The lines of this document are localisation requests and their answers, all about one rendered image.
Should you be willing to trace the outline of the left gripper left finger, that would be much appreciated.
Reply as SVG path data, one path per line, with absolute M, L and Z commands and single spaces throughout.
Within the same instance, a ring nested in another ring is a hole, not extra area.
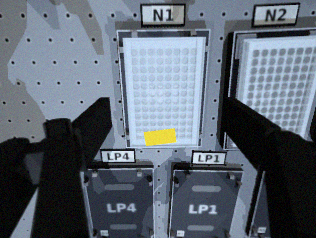
M 87 172 L 112 128 L 110 97 L 72 122 L 42 125 L 40 142 L 0 143 L 0 238 L 11 237 L 37 188 L 30 238 L 90 238 L 80 172 Z

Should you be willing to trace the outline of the black rectangular labelled plate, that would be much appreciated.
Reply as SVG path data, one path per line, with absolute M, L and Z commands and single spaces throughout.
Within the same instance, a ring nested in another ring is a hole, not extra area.
M 155 238 L 154 165 L 82 172 L 93 238 Z

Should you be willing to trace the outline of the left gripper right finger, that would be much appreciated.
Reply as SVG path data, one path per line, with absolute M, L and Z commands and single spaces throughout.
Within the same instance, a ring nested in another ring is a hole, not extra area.
M 316 142 L 281 130 L 235 97 L 224 97 L 221 127 L 265 171 L 270 238 L 316 238 Z

